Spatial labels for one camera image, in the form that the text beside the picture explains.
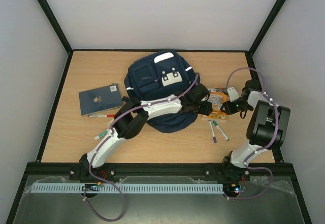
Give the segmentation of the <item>orange illustrated paperback book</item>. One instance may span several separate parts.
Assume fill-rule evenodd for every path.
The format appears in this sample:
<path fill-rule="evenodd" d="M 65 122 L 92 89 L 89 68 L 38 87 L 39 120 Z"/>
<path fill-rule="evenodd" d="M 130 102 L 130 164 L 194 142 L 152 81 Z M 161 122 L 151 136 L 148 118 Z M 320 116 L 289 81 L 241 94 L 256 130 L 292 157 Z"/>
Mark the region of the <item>orange illustrated paperback book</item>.
<path fill-rule="evenodd" d="M 227 122 L 228 115 L 220 110 L 222 104 L 227 101 L 228 97 L 224 93 L 223 88 L 208 88 L 210 96 L 208 102 L 212 103 L 212 112 L 209 116 L 201 115 L 201 120 L 215 120 L 219 122 Z"/>

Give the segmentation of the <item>navy blue student backpack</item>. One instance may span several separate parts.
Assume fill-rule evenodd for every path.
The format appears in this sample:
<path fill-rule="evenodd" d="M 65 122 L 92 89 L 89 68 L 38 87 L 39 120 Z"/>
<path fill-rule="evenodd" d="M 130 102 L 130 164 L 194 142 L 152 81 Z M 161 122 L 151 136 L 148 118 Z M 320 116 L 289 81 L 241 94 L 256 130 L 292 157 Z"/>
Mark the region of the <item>navy blue student backpack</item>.
<path fill-rule="evenodd" d="M 159 51 L 135 61 L 124 79 L 127 94 L 142 101 L 159 100 L 186 91 L 196 75 L 191 65 L 174 50 Z M 195 112 L 166 114 L 147 123 L 162 133 L 174 133 L 195 122 Z"/>

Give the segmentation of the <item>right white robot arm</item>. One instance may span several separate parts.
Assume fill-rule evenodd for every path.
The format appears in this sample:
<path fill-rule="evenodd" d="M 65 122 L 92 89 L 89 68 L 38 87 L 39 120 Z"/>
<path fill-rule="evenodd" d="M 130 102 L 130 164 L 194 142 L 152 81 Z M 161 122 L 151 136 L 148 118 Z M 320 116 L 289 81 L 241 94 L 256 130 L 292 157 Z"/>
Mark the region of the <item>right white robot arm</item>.
<path fill-rule="evenodd" d="M 226 180 L 238 180 L 248 164 L 259 154 L 282 146 L 286 137 L 291 110 L 276 104 L 266 92 L 259 89 L 259 82 L 248 80 L 242 93 L 234 98 L 227 89 L 230 100 L 224 102 L 221 111 L 227 115 L 240 113 L 245 117 L 252 111 L 252 117 L 246 132 L 246 141 L 238 149 L 223 158 L 221 175 Z"/>

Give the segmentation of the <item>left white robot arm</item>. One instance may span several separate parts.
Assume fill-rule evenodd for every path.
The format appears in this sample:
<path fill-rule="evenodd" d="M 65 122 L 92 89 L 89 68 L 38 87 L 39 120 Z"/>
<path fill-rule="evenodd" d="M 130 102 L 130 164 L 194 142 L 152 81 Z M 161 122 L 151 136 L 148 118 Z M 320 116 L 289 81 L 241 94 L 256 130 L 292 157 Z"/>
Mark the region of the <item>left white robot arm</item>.
<path fill-rule="evenodd" d="M 210 91 L 203 84 L 191 85 L 178 95 L 140 101 L 137 98 L 128 101 L 115 115 L 108 132 L 99 144 L 79 160 L 80 178 L 95 177 L 90 170 L 100 168 L 106 159 L 123 141 L 137 136 L 148 120 L 178 112 L 195 112 L 210 115 L 212 103 L 208 101 Z"/>

